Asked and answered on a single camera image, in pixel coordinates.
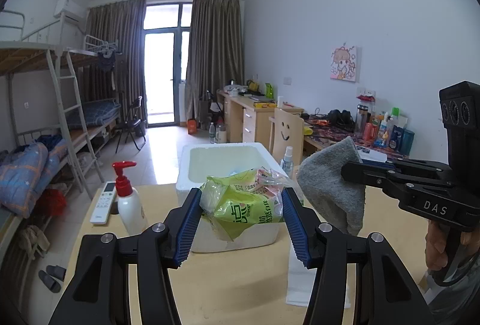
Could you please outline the right hand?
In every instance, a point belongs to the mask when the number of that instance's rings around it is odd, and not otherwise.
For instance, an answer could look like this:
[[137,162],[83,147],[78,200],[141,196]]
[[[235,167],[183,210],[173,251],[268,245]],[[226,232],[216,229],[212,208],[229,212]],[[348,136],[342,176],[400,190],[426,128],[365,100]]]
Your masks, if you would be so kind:
[[[440,271],[448,265],[446,243],[446,233],[440,229],[438,223],[430,220],[425,236],[425,263],[429,270]],[[464,264],[479,251],[479,227],[473,232],[462,232],[460,243],[465,246],[465,256],[460,261]]]

